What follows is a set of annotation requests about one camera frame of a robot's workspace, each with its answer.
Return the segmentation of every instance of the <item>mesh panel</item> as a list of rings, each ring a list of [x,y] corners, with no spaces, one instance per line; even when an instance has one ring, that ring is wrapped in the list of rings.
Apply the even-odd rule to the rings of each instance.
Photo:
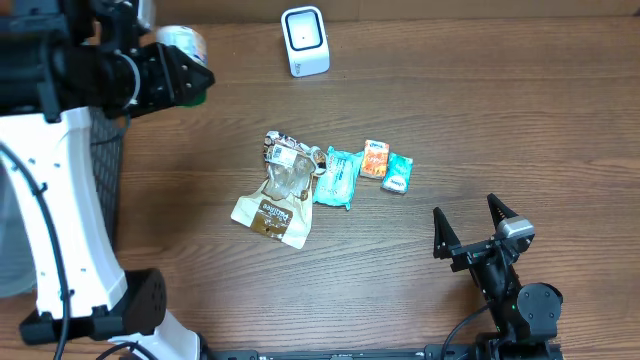
[[[102,111],[91,108],[91,142],[111,139],[118,134],[113,121],[108,120]],[[122,161],[122,139],[91,147],[93,174],[96,179],[96,190],[102,208],[104,225],[113,245],[118,211],[118,184],[120,163]]]

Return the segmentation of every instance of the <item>brown label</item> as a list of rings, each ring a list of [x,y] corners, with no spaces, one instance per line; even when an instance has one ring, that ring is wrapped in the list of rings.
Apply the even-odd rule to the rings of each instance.
[[[260,203],[250,227],[257,233],[282,240],[291,223],[291,218],[293,218],[293,212],[273,205],[265,199]]]

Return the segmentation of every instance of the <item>wood grain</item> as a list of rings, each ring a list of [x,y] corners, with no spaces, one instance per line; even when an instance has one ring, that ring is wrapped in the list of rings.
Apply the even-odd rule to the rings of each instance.
[[[523,283],[565,295],[566,359],[640,353],[640,22],[627,18],[328,24],[331,70],[292,79],[278,24],[202,26],[205,105],[136,119],[126,137],[117,255],[159,267],[169,307],[215,349],[421,347],[482,301],[432,258],[431,210],[464,243],[492,230],[495,192],[536,225]],[[229,218],[266,176],[264,134],[414,158],[405,196],[361,178],[351,211],[314,206],[300,251]],[[0,301],[0,358],[49,358]],[[491,329],[482,317],[460,333]],[[68,346],[92,358],[104,344]]]
[[[158,0],[157,23],[280,22],[317,6],[325,21],[631,16],[640,0]]]

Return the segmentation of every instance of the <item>snack wrapper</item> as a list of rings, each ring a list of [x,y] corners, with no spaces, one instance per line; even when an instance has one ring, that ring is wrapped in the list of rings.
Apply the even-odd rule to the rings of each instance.
[[[336,151],[330,146],[327,151],[327,172],[318,179],[313,202],[351,209],[362,158],[362,151],[351,154]]]
[[[263,157],[268,179],[256,192],[238,199],[231,218],[301,249],[311,231],[312,179],[325,173],[327,156],[316,146],[269,131]]]
[[[382,179],[387,173],[389,144],[367,140],[364,144],[364,160],[360,174],[373,179]]]
[[[413,169],[413,159],[391,153],[387,176],[382,181],[382,188],[398,193],[409,191],[409,180]]]

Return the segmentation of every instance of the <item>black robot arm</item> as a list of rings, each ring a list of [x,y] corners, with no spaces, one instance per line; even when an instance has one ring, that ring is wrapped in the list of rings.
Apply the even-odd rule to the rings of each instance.
[[[483,333],[473,345],[429,345],[430,359],[468,360],[562,359],[559,346],[550,346],[557,336],[562,294],[549,284],[522,286],[513,264],[527,251],[535,236],[534,227],[505,206],[493,194],[488,197],[495,233],[485,241],[461,246],[440,208],[433,210],[435,240],[433,256],[451,258],[454,272],[468,269],[482,291],[497,332]]]
[[[100,107],[109,118],[185,105],[213,73],[174,46],[141,47],[138,1],[20,0],[0,18],[0,115]],[[100,44],[81,44],[101,25]]]

